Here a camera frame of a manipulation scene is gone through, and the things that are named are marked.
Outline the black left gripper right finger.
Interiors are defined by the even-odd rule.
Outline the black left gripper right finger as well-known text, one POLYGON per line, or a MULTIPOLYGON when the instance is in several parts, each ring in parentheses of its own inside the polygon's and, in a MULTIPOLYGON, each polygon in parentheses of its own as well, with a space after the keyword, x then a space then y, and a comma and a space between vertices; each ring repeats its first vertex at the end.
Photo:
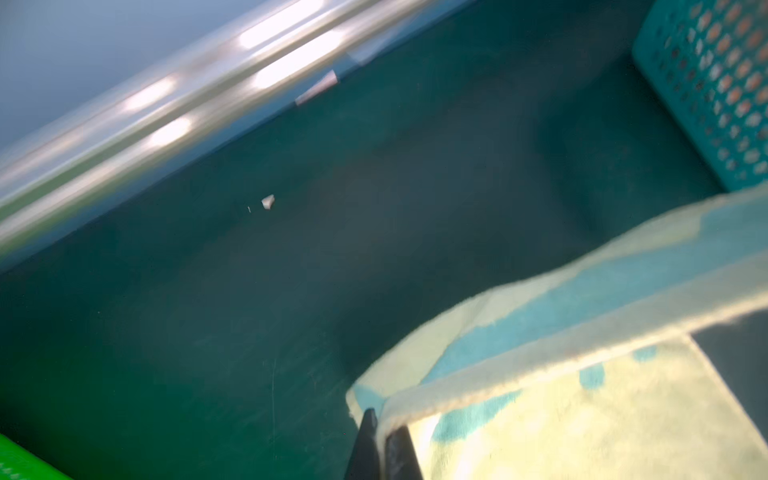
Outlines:
POLYGON ((423 480, 414 444, 407 426, 393 431, 385 442, 384 479, 423 480))

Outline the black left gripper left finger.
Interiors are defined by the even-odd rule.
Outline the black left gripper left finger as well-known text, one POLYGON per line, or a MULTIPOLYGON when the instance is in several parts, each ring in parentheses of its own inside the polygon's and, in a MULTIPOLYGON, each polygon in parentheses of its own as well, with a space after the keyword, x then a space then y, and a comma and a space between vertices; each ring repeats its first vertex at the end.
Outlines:
POLYGON ((345 480, 378 480, 379 451, 376 444, 377 417, 373 408, 367 409, 352 448, 344 475, 345 480))

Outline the teal yellow patterned towel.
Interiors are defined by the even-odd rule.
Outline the teal yellow patterned towel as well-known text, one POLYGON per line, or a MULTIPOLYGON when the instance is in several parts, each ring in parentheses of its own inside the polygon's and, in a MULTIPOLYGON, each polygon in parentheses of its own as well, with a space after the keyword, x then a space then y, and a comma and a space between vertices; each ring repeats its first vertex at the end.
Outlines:
POLYGON ((763 479, 694 334, 767 306, 767 189, 681 207, 425 323, 348 390, 426 479, 763 479))

